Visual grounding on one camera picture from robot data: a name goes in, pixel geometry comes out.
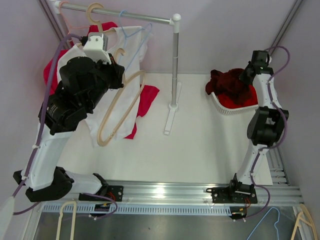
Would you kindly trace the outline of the beige hanger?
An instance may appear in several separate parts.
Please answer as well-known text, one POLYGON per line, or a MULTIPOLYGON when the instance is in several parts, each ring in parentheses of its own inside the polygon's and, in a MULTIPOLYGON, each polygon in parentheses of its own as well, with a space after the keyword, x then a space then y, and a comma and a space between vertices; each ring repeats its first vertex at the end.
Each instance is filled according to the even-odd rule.
POLYGON ((97 117, 96 142, 105 147, 112 139, 123 139, 132 133, 140 95, 145 86, 145 72, 123 75, 124 87, 105 94, 97 117))
POLYGON ((89 26, 89 34, 102 34, 103 37, 107 37, 108 40, 113 40, 114 41, 114 46, 113 47, 108 47, 107 51, 109 53, 115 52, 118 47, 118 41, 119 41, 119 36, 118 36, 118 26, 114 22, 105 22, 102 23, 100 20, 94 20, 92 17, 92 11, 93 10, 100 10, 103 9, 103 5, 100 3, 92 3, 90 4, 85 11, 85 15, 87 20, 90 23, 89 26))

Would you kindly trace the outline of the maroon t shirt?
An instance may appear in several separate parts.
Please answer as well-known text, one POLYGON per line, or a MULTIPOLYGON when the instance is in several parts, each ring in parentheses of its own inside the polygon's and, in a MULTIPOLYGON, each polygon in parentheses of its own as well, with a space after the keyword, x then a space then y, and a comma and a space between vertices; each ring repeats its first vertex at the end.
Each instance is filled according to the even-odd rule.
POLYGON ((233 68, 228 72, 213 69, 210 71, 210 81, 205 86, 207 95, 214 93, 216 96, 225 93, 234 102, 245 101, 250 94, 248 85, 239 80, 243 68, 233 68))

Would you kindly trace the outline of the bright red t shirt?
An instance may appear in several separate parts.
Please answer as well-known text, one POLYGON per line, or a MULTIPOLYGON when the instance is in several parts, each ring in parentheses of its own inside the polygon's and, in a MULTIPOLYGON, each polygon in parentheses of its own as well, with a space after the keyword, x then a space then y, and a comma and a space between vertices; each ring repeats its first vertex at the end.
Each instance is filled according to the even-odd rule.
POLYGON ((250 107, 253 105, 257 105, 258 104, 257 94, 256 94, 255 88, 252 85, 249 86, 249 91, 250 91, 249 97, 245 101, 234 102, 234 100, 232 100, 225 93, 217 95, 217 99, 223 107, 228 109, 239 109, 243 107, 250 107))

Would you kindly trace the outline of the white t shirt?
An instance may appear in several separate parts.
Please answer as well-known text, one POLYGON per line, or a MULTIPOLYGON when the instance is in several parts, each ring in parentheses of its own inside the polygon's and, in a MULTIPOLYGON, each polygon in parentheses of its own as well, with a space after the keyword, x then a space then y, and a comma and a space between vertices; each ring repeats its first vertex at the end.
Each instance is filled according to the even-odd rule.
POLYGON ((107 52, 124 67, 124 87, 108 90, 85 119, 95 147, 104 147, 112 139, 132 139, 136 133, 145 90, 145 72, 140 63, 152 37, 152 26, 110 27, 103 33, 108 38, 107 52))

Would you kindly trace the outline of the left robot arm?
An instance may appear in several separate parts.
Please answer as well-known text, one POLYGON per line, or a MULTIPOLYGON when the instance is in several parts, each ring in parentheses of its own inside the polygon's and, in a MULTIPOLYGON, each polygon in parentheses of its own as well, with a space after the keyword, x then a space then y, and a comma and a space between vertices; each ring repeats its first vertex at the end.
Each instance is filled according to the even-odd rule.
POLYGON ((107 197, 110 187, 98 173, 73 173, 57 163, 79 122, 93 114, 109 89, 124 87, 124 72, 114 59, 104 64, 87 56, 74 57, 60 68, 61 81, 38 115, 41 142, 33 150, 28 178, 22 179, 26 170, 13 174, 18 184, 27 186, 25 195, 30 202, 55 201, 67 194, 78 194, 81 201, 107 197))

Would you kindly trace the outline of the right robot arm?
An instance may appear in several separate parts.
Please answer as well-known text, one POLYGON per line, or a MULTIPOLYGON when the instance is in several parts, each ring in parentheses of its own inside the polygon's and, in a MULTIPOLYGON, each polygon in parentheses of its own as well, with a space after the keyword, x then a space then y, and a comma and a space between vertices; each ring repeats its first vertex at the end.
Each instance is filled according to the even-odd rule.
POLYGON ((247 127, 249 145, 243 163, 229 183, 227 196, 240 202, 255 195, 256 171, 270 149, 278 147, 287 134, 289 111, 278 101, 274 80, 277 72, 269 67, 271 57, 266 50, 255 50, 239 80, 255 89, 258 108, 247 127))

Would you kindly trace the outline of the pink magenta t shirt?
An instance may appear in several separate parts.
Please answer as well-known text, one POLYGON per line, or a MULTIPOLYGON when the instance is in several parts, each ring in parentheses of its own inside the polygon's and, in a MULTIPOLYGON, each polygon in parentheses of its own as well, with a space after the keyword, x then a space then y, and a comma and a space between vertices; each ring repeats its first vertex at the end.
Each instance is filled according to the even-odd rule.
MULTIPOLYGON (((110 38, 109 41, 110 41, 110 43, 109 43, 108 47, 112 48, 115 45, 114 40, 111 40, 111 38, 110 38)), ((143 88, 143 90, 142 90, 142 92, 140 94, 140 99, 139 99, 139 102, 138 102, 138 110, 137 110, 136 118, 137 117, 144 117, 147 114, 149 108, 152 105, 152 102, 157 97, 158 92, 159 92, 159 89, 157 87, 155 87, 155 86, 151 86, 151 85, 145 85, 144 86, 144 88, 143 88)), ((97 117, 99 116, 100 108, 101 108, 100 104, 102 103, 104 96, 99 101, 97 107, 94 109, 93 114, 88 115, 88 117, 85 119, 85 122, 87 123, 87 125, 88 125, 88 127, 90 129, 90 135, 91 135, 91 138, 92 138, 92 141, 93 141, 94 145, 97 145, 97 141, 96 141, 97 130, 98 130, 97 117)), ((131 140, 134 139, 136 132, 137 132, 137 125, 136 125, 136 122, 135 122, 131 134, 128 135, 127 137, 125 137, 125 139, 131 139, 131 140)))

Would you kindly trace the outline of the beige hanger floor right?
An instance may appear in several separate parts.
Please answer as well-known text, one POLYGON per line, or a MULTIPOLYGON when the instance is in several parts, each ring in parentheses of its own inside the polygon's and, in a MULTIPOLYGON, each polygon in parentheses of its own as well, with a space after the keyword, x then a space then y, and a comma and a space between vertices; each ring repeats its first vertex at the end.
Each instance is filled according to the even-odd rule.
POLYGON ((294 240, 296 234, 299 233, 302 240, 317 240, 317 230, 309 213, 304 204, 300 204, 296 213, 296 220, 291 234, 291 240, 294 240))

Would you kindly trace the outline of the white perforated plastic basket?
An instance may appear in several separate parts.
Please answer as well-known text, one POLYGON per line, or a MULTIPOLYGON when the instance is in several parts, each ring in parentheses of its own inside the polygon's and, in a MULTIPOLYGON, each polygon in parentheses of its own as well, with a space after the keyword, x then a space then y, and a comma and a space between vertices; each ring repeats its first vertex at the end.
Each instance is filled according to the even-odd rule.
POLYGON ((216 107, 216 109, 218 110, 218 112, 222 115, 225 115, 225 116, 247 113, 247 112, 256 110, 259 107, 256 104, 256 105, 245 106, 245 107, 240 107, 240 108, 227 108, 219 102, 218 97, 213 92, 210 94, 210 96, 211 96, 211 98, 213 100, 213 104, 216 107))

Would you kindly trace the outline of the white clothes rack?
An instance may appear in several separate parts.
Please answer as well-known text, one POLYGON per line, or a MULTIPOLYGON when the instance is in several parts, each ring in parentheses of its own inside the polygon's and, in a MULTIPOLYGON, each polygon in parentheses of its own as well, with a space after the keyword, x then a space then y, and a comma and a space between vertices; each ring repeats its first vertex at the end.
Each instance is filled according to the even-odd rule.
POLYGON ((130 13, 127 11, 115 11, 106 9, 103 6, 93 6, 89 11, 90 13, 117 16, 134 20, 141 20, 148 23, 163 24, 172 27, 173 31, 173 48, 172 48, 172 78, 171 78, 171 102, 168 105, 168 116, 163 133, 170 135, 176 112, 179 109, 178 101, 182 89, 182 83, 178 81, 178 59, 179 59, 179 34, 181 25, 181 15, 178 13, 173 14, 171 18, 162 18, 149 15, 142 15, 136 13, 130 13))

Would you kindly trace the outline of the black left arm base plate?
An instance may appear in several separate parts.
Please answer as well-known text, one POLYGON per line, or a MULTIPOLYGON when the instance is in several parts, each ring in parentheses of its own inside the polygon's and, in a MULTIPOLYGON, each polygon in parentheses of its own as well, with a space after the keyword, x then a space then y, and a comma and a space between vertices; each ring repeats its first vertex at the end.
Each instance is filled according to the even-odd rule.
POLYGON ((103 198, 100 197, 102 196, 110 198, 115 202, 121 202, 123 199, 123 191, 124 187, 122 185, 109 185, 108 187, 102 187, 102 190, 99 190, 95 194, 97 196, 80 193, 78 199, 80 201, 98 202, 103 200, 103 198))

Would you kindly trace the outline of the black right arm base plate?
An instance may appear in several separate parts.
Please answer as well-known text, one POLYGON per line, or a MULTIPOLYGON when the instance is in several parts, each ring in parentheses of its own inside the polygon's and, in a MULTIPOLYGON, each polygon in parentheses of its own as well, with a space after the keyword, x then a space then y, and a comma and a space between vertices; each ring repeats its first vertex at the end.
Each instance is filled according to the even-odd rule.
POLYGON ((256 192, 245 194, 230 191, 229 187, 212 187, 205 190, 211 194, 212 202, 215 204, 257 204, 256 192))

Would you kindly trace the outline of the aluminium rail frame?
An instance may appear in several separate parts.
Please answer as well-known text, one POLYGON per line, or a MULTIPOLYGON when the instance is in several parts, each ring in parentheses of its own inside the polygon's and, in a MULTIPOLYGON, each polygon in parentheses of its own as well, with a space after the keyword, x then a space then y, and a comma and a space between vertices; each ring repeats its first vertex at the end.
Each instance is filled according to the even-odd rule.
POLYGON ((163 128, 168 111, 152 107, 137 119, 134 139, 112 139, 99 147, 81 121, 75 132, 44 141, 36 166, 44 180, 56 166, 73 179, 69 197, 95 194, 101 180, 122 185, 126 198, 207 198, 198 187, 226 187, 244 164, 247 127, 254 111, 223 115, 216 109, 180 109, 169 135, 163 128))

